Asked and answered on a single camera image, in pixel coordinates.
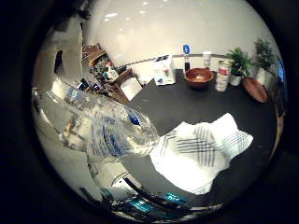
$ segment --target white wall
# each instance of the white wall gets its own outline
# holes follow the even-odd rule
[[[145,1],[98,0],[84,41],[100,43],[116,65],[180,54],[184,44],[191,45],[192,53],[226,54],[239,46],[252,55],[258,37],[269,40],[279,54],[269,29],[244,0]],[[111,13],[117,15],[106,17]]]

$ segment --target screen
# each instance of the screen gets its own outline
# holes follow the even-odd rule
[[[278,76],[279,76],[279,80],[281,82],[284,82],[285,80],[285,74],[284,74],[284,67],[283,67],[283,63],[280,60],[280,58],[278,57]]]

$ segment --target kitchen appliance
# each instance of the kitchen appliance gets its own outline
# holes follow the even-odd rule
[[[172,55],[164,55],[152,61],[151,68],[157,86],[176,83],[176,74],[173,72]]]

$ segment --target plaid towel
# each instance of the plaid towel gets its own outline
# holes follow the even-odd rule
[[[250,134],[237,129],[232,115],[225,114],[212,123],[182,122],[160,138],[150,158],[156,171],[178,188],[205,194],[217,174],[252,140]]]

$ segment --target kitchen counter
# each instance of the kitchen counter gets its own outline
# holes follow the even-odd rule
[[[186,205],[196,207],[227,203],[244,192],[269,161],[277,133],[274,104],[270,99],[264,104],[256,102],[242,85],[229,85],[227,91],[218,92],[214,78],[207,90],[199,91],[187,85],[182,70],[176,71],[176,77],[176,84],[167,86],[156,86],[152,80],[128,106],[147,114],[159,135],[168,133],[182,121],[212,122],[230,113],[239,130],[253,135],[250,147],[231,160],[230,168],[221,171],[211,191],[203,195],[174,186],[155,171],[150,156],[124,161],[123,165],[144,188],[158,196],[173,192],[189,199]]]

